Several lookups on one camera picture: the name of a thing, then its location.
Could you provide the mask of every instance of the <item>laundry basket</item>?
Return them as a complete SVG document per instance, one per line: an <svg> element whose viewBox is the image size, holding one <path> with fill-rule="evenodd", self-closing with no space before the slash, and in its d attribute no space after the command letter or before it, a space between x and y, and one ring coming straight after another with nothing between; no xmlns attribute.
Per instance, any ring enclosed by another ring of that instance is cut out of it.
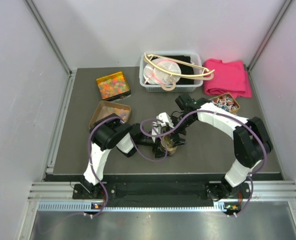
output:
<svg viewBox="0 0 296 240"><path fill-rule="evenodd" d="M201 60L198 54L193 53L193 52L182 52L182 51L162 51L162 52L147 52L147 54L156 54L160 56L186 56L190 57L191 62L193 64L201 66ZM143 69L147 65L147 63L144 61L144 54L141 57L140 61L140 71L139 71L139 81L140 85L145 87L145 89L148 92L168 92L162 89L161 85L159 84L144 84L145 79L143 77ZM193 69L194 74L202 74L201 69L194 68ZM190 93L193 92L197 87L202 86L203 81L201 80L191 80L193 81L193 84L189 85L180 85L177 84L176 88L170 92L177 92L177 93Z"/></svg>

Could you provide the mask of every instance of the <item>red cloth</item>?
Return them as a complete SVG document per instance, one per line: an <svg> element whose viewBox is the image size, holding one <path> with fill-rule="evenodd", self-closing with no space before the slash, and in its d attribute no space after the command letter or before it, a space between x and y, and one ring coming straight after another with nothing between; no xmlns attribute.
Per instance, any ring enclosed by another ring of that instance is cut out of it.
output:
<svg viewBox="0 0 296 240"><path fill-rule="evenodd" d="M242 61L222 62L209 59L204 63L209 70L215 69L212 80L204 81L204 92L207 95L231 93L236 97L252 97L248 73L244 70Z"/></svg>

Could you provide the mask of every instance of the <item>gray floor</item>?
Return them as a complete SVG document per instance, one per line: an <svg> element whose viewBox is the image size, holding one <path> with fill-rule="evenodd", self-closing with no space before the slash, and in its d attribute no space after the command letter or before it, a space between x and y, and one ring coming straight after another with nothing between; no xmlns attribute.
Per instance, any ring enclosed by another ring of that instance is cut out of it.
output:
<svg viewBox="0 0 296 240"><path fill-rule="evenodd" d="M31 240L296 240L286 202L251 203L237 218L221 212L106 212L93 220L64 219L70 214L37 213Z"/></svg>
<svg viewBox="0 0 296 240"><path fill-rule="evenodd" d="M54 174L83 174L87 167L87 139L89 122L101 100L96 79L118 71L123 71L130 85L132 95L118 103L132 108L130 123L140 123L155 118L161 112L172 113L179 110L175 99L180 93L149 93L139 84L138 67L80 68L77 71L73 92L64 124L62 138L54 167ZM203 88L191 93L195 99L205 97ZM262 118L256 96L238 98L241 109L239 116ZM105 174L145 174L145 173L225 173L233 161L232 140L205 123L195 122L187 129L187 144L180 146L177 153L164 162L154 163L139 154L126 158L116 149L108 157ZM140 147L147 156L153 157L149 147ZM277 157L273 151L268 155L264 172L280 172Z"/></svg>

